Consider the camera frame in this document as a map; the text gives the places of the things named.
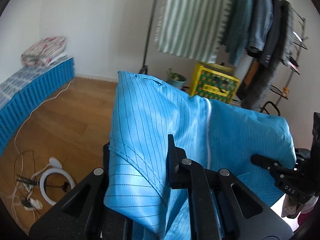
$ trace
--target baseboard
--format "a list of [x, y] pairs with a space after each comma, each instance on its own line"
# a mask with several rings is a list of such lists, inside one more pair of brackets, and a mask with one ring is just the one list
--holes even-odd
[[88, 79], [96, 79], [96, 80], [109, 81], [109, 82], [114, 82], [114, 83], [118, 83], [118, 82], [119, 82], [119, 80], [117, 80], [117, 79], [107, 78], [107, 77], [101, 77], [101, 76], [82, 75], [82, 74], [78, 74], [78, 73], [76, 73], [75, 76], [76, 76], [76, 77], [81, 77], [81, 78], [88, 78]]

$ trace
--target potted plant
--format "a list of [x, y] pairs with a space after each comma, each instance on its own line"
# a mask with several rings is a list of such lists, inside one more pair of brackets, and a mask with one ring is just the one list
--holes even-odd
[[167, 83], [180, 90], [182, 90], [184, 83], [187, 81], [184, 76], [172, 72], [171, 68], [167, 71], [167, 77]]

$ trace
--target green and yellow patterned box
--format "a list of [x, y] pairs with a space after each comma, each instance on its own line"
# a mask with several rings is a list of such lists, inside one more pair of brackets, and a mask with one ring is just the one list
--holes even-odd
[[229, 104], [238, 87], [240, 80], [206, 68], [205, 63], [197, 62], [190, 87], [190, 96], [198, 95], [208, 99], [220, 100]]

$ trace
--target green and white striped towel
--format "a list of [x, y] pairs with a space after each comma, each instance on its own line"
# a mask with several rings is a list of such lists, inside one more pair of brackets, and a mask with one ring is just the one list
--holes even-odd
[[158, 49], [215, 63], [232, 0], [167, 0]]

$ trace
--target wooden floor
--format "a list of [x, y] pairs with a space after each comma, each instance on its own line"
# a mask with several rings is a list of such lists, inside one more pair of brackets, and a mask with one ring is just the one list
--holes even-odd
[[[23, 176], [34, 174], [32, 151], [36, 171], [44, 168], [50, 157], [55, 157], [76, 183], [102, 166], [102, 147], [109, 141], [115, 91], [116, 83], [76, 78], [67, 91], [40, 106], [17, 137], [20, 152], [27, 151], [24, 154]], [[17, 156], [13, 137], [0, 157], [0, 196], [9, 212], [11, 200], [3, 194], [11, 195], [15, 188], [13, 172]], [[20, 172], [21, 158], [18, 157], [15, 173]], [[62, 176], [52, 175], [47, 184], [58, 186], [64, 181]], [[64, 196], [64, 192], [56, 188], [48, 188], [47, 193], [55, 201]], [[50, 209], [39, 187], [35, 188], [31, 197], [43, 204], [42, 214]], [[34, 223], [33, 212], [24, 210], [23, 206], [17, 206], [16, 212], [22, 225], [30, 228]]]

